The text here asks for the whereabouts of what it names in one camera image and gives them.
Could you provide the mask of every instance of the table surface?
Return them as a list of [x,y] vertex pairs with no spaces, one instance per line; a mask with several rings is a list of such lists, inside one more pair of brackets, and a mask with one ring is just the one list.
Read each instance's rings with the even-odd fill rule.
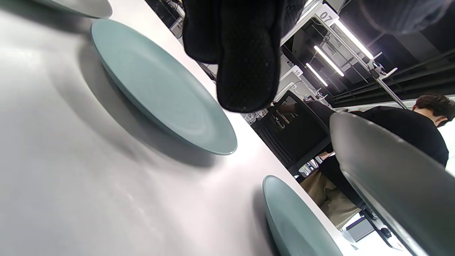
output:
[[[112,19],[215,86],[144,0],[110,0]],[[92,20],[0,1],[0,254],[276,255],[262,180],[273,174],[341,234],[239,114],[238,149],[214,156],[144,118],[106,77]]]

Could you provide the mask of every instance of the fluorescent light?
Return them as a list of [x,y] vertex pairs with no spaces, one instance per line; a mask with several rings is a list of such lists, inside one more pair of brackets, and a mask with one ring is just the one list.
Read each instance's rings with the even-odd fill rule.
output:
[[344,34],[346,34],[349,39],[370,59],[373,60],[374,57],[373,55],[365,48],[365,46],[355,37],[351,31],[346,28],[343,23],[340,22],[340,20],[335,21],[335,24],[343,31]]
[[323,85],[325,85],[326,87],[329,86],[329,85],[324,81],[324,79],[322,79],[322,77],[321,77],[318,73],[316,73],[316,71],[313,69],[313,67],[310,66],[309,63],[307,63],[306,65],[307,65],[307,67],[314,73],[314,75],[315,75],[317,78],[319,78],[319,80],[321,81],[321,83],[322,83]]
[[322,57],[325,59],[325,61],[327,61],[327,62],[332,66],[332,68],[334,68],[334,70],[335,70],[338,74],[340,74],[340,76],[344,77],[343,72],[341,72],[341,70],[337,67],[337,65],[335,65],[335,63],[333,63],[333,61],[330,60],[329,57],[328,57],[327,55],[325,55],[325,53],[324,53],[321,49],[319,49],[319,47],[314,46],[314,48],[316,49],[316,51],[317,51],[320,55],[322,55]]

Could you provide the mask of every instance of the man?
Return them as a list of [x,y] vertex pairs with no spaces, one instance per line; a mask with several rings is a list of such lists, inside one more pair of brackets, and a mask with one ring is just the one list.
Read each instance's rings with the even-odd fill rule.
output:
[[[319,115],[320,108],[309,106]],[[322,110],[321,118],[327,124],[328,109]],[[449,151],[437,128],[455,117],[455,102],[447,97],[437,94],[423,95],[417,99],[412,111],[381,106],[354,114],[395,133],[446,166]],[[339,229],[366,206],[341,173],[334,156],[324,160],[319,169],[305,179],[301,186]]]

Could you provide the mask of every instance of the number label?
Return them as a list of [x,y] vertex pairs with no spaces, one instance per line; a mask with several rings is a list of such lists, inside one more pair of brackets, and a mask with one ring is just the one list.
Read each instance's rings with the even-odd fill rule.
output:
[[292,67],[292,72],[298,77],[303,74],[302,70],[297,65]]
[[316,15],[328,26],[331,26],[340,18],[337,13],[332,10],[332,8],[330,8],[327,4],[321,5],[321,7],[319,7],[319,9],[316,11]]

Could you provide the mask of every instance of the gray plate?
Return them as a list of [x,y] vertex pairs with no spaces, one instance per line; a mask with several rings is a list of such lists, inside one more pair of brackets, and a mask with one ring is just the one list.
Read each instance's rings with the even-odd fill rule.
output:
[[34,0],[55,9],[89,18],[107,18],[112,15],[108,0]]
[[284,181],[263,181],[268,225],[281,256],[343,256],[325,227]]
[[361,117],[330,119],[343,174],[411,253],[455,255],[455,179],[395,134]]

